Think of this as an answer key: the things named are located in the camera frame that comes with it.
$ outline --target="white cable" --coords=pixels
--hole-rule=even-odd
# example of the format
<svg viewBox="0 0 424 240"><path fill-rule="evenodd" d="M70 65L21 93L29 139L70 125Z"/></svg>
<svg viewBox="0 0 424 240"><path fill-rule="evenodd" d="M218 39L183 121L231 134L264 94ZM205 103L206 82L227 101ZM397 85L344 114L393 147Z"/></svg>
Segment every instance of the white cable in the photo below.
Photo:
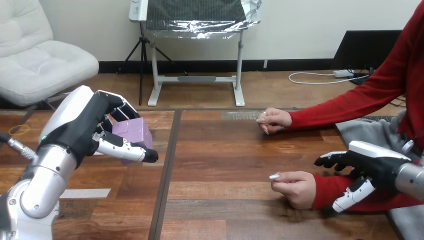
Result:
<svg viewBox="0 0 424 240"><path fill-rule="evenodd" d="M291 78L291 76L293 75L297 75L297 74L309 74L309 75L318 75L318 76L334 76L334 74L321 74L321 73L313 73L313 72L295 72L292 73L288 76L288 79L290 81L292 81L295 84L338 84L338 83L343 83L343 82L347 82L347 81L351 81L351 80L356 80L356 79L362 79L362 78L366 78L368 77L368 75L365 76L360 76L360 77L355 77L355 78L350 78L350 79L343 79L343 80L339 80L339 81L329 81L329 82L301 82L301 81L295 81Z"/></svg>

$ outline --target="computer monitor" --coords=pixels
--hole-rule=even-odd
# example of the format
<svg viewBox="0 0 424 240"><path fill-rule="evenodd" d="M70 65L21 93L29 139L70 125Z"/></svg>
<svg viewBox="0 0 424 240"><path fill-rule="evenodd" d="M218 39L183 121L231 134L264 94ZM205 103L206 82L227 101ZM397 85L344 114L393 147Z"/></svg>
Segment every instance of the computer monitor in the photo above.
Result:
<svg viewBox="0 0 424 240"><path fill-rule="evenodd" d="M402 30L348 30L332 61L333 70L377 69L387 58Z"/></svg>

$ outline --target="baseboard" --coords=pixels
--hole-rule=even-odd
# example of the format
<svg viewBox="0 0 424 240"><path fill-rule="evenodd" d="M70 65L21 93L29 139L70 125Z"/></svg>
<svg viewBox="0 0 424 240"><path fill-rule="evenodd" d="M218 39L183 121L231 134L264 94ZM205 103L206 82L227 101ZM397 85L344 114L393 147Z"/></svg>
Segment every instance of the baseboard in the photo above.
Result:
<svg viewBox="0 0 424 240"><path fill-rule="evenodd" d="M332 58L319 59L281 59L268 60L264 67L264 60L244 60L242 72L270 72L270 71L316 71L328 70L332 65ZM139 74L140 61L100 61L99 74L115 74L121 68L121 73ZM231 73L237 69L236 60L208 60L208 61L157 61L159 74L169 73ZM152 73L152 62L144 66L145 74Z"/></svg>

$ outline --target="yellow rubber band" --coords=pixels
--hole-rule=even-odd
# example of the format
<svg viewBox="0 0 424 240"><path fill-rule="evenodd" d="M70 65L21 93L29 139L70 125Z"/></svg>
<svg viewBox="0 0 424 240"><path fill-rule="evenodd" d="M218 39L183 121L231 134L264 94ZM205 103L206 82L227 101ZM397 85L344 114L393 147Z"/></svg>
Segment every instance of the yellow rubber band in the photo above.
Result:
<svg viewBox="0 0 424 240"><path fill-rule="evenodd" d="M26 127L25 131L21 132L21 133L11 133L11 131L17 127ZM12 127L11 129L9 129L9 135L10 136L21 136L23 134L26 134L28 131L30 130L30 126L24 124L24 125L17 125Z"/></svg>

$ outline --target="woman's hand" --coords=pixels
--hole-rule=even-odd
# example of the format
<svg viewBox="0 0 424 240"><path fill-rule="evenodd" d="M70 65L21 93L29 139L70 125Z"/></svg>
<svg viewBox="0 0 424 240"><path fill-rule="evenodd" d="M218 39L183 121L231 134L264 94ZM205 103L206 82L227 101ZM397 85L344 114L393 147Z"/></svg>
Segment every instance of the woman's hand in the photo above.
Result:
<svg viewBox="0 0 424 240"><path fill-rule="evenodd" d="M311 209L317 193L314 176L305 171L278 172L270 176L271 188L282 193L298 210Z"/></svg>
<svg viewBox="0 0 424 240"><path fill-rule="evenodd" d="M257 116L256 122L266 134L275 134L282 127L290 127L292 117L286 111L270 107Z"/></svg>

